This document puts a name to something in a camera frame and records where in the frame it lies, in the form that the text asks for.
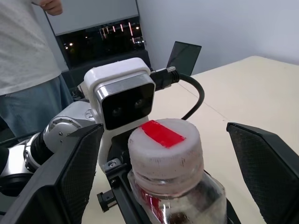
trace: person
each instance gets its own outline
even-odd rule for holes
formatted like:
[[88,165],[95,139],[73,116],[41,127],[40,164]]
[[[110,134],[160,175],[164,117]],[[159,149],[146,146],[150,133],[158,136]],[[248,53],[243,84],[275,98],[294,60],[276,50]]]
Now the person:
[[16,137],[42,131],[72,103],[32,1],[63,12],[60,0],[0,0],[0,117]]

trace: table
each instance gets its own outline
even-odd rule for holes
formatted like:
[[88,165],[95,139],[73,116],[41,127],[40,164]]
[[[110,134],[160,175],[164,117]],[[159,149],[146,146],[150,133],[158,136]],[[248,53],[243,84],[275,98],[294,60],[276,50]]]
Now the table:
[[[265,224],[242,178],[226,125],[232,121],[274,132],[299,154],[299,66],[253,56],[193,77],[206,93],[203,105],[188,119],[199,130],[205,170],[225,187],[242,224]],[[181,118],[197,99],[192,86],[179,82],[156,92],[149,118]],[[96,195],[109,189],[97,167],[83,224],[124,224],[118,206],[101,211]]]

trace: clear plastic bottle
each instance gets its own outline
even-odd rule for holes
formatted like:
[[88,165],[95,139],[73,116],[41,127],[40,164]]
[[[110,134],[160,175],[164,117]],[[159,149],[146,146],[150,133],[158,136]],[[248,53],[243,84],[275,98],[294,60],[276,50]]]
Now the clear plastic bottle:
[[204,172],[197,128],[180,119],[158,120],[150,128],[137,128],[129,138],[128,179],[151,222],[226,224],[225,190]]

